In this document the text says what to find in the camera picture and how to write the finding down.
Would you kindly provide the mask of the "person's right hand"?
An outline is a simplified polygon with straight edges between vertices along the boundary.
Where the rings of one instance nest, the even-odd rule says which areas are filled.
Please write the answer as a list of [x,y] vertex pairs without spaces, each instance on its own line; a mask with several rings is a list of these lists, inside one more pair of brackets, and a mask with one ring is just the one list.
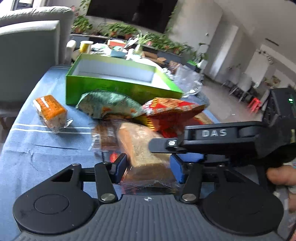
[[283,165],[279,168],[269,168],[267,178],[275,185],[284,185],[293,187],[294,190],[289,193],[288,207],[290,212],[295,212],[295,184],[296,184],[295,166]]

